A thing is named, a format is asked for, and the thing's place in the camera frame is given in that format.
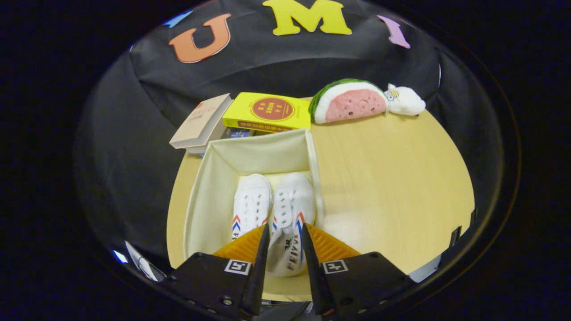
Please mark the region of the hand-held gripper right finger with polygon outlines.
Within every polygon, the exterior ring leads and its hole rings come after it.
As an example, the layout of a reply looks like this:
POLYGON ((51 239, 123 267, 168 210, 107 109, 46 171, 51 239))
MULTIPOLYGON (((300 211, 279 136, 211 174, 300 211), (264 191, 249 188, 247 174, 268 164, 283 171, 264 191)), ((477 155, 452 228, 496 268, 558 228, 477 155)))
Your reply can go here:
POLYGON ((393 305, 414 281, 379 252, 320 262, 317 232, 302 226, 302 250, 314 312, 321 317, 370 317, 393 305))

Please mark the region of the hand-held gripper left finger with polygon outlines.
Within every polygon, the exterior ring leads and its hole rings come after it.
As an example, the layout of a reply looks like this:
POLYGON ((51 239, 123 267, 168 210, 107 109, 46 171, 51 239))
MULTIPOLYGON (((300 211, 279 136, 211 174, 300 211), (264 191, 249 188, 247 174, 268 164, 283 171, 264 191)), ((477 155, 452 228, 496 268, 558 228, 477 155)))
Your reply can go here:
POLYGON ((214 320, 251 320, 260 315, 270 231, 254 236, 254 260, 196 252, 165 278, 165 290, 214 320))

